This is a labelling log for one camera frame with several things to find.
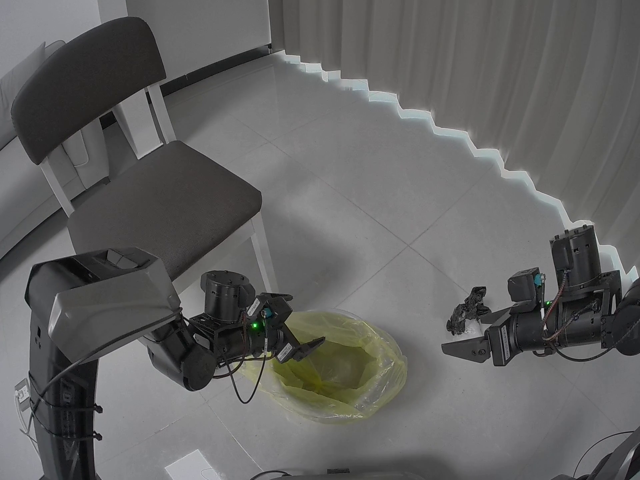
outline curtain fold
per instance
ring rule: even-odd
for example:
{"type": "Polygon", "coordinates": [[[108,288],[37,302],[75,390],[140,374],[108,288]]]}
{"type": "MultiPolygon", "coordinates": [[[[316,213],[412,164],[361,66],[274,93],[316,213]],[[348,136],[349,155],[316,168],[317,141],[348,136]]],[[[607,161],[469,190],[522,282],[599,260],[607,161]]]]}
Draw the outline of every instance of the curtain fold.
{"type": "Polygon", "coordinates": [[[432,112],[640,264],[640,0],[269,0],[273,44],[432,112]]]}

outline chair seat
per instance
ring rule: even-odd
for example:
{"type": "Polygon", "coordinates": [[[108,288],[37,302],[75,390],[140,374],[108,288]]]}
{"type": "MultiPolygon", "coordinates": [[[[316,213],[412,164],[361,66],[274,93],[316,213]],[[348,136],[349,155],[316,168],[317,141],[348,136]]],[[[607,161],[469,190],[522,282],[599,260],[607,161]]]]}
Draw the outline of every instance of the chair seat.
{"type": "Polygon", "coordinates": [[[76,253],[139,247],[172,280],[260,211],[260,191],[180,141],[140,159],[68,220],[76,253]]]}

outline white sofa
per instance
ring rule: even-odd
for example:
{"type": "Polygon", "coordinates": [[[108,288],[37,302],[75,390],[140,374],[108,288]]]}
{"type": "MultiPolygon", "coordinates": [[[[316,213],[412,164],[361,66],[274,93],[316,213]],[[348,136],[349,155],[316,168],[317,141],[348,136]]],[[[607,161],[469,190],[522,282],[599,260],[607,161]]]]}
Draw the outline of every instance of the white sofa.
{"type": "MultiPolygon", "coordinates": [[[[45,57],[60,48],[56,41],[45,48],[45,57]]],[[[69,137],[51,155],[69,199],[109,175],[104,135],[98,120],[69,137]]],[[[60,209],[40,167],[29,160],[14,138],[0,149],[0,258],[30,231],[60,209]]]]}

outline wall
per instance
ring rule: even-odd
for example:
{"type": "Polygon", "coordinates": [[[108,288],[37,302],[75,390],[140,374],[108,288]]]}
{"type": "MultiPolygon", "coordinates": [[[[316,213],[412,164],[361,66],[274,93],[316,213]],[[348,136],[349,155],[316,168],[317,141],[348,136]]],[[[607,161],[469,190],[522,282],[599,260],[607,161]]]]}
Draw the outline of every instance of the wall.
{"type": "Polygon", "coordinates": [[[43,41],[69,41],[98,24],[97,0],[0,0],[0,77],[43,41]]]}
{"type": "Polygon", "coordinates": [[[167,80],[270,43],[267,0],[127,0],[153,30],[167,80]]]}

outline tile floor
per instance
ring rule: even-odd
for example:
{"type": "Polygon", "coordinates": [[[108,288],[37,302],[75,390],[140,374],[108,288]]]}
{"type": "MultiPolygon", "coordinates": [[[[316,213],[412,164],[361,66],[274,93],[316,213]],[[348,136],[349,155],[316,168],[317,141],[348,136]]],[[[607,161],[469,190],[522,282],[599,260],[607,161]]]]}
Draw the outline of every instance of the tile floor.
{"type": "MultiPolygon", "coordinates": [[[[280,287],[294,308],[338,307],[386,329],[409,361],[404,390],[372,419],[324,426],[259,393],[248,406],[226,380],[180,389],[132,343],[100,362],[96,443],[102,480],[169,479],[164,467],[199,449],[220,478],[261,469],[401,469],[426,479],[545,480],[570,474],[597,439],[640,422],[640,361],[612,353],[583,365],[518,356],[504,369],[444,356],[444,322],[479,284],[488,305],[509,303],[506,280],[552,271],[555,208],[504,180],[460,141],[369,101],[281,54],[234,68],[166,98],[176,133],[260,188],[280,287]]],[[[112,173],[134,157],[106,131],[112,173]]],[[[18,432],[13,386],[28,368],[30,266],[72,254],[57,214],[0,261],[0,478],[42,470],[18,432]]],[[[249,243],[220,267],[263,286],[249,243]]],[[[197,285],[181,295],[202,311],[197,285]]],[[[250,390],[246,380],[240,389],[250,390]]],[[[598,445],[580,472],[620,438],[598,445]]]]}

